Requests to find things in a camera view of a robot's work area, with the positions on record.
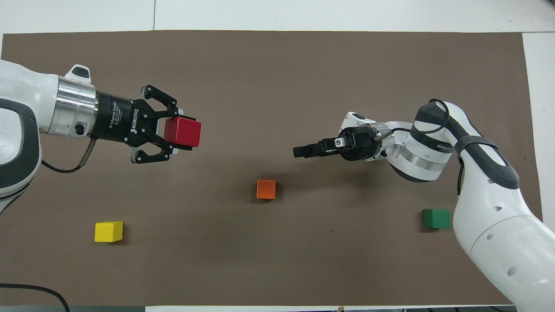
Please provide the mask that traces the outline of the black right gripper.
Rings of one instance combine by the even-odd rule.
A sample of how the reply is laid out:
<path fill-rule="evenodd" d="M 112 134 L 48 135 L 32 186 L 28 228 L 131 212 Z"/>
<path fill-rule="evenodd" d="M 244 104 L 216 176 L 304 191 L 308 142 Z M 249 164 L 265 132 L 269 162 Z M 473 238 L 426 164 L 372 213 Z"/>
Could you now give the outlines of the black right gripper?
<path fill-rule="evenodd" d="M 326 138 L 307 146 L 293 148 L 294 158 L 313 158 L 340 154 L 344 160 L 359 161 L 373 158 L 378 154 L 379 135 L 373 126 L 347 127 L 339 132 L 339 137 Z"/>

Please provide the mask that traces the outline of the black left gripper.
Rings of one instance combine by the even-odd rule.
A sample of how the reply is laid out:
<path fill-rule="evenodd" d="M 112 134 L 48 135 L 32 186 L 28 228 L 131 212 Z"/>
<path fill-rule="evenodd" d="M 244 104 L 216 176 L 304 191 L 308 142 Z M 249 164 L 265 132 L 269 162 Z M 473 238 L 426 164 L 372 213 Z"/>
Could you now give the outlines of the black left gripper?
<path fill-rule="evenodd" d="M 175 150 L 191 151 L 192 146 L 163 140 L 155 134 L 158 120 L 164 118 L 186 118 L 196 121 L 196 118 L 184 115 L 178 108 L 178 101 L 164 91 L 146 85 L 141 89 L 138 100 L 126 99 L 102 91 L 96 93 L 98 111 L 95 125 L 92 128 L 92 138 L 109 140 L 127 144 L 132 148 L 131 162 L 133 164 L 156 163 L 170 160 Z M 154 99 L 164 105 L 165 109 L 154 110 L 147 100 Z M 148 155 L 141 146 L 151 143 L 160 148 L 160 152 Z"/>

